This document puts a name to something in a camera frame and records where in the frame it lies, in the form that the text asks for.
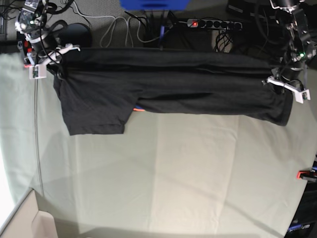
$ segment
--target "orange clip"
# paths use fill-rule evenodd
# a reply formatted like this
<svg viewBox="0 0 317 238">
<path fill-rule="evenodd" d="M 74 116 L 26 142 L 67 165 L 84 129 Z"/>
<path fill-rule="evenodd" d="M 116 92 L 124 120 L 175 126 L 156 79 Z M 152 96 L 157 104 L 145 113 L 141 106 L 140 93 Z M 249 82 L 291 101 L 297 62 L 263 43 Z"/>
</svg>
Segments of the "orange clip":
<svg viewBox="0 0 317 238">
<path fill-rule="evenodd" d="M 138 109 L 138 108 L 134 108 L 133 111 L 135 111 L 135 112 L 145 112 L 144 109 Z"/>
<path fill-rule="evenodd" d="M 309 175 L 311 172 L 310 171 L 299 171 L 297 173 L 297 179 L 302 179 L 301 175 Z"/>
</svg>

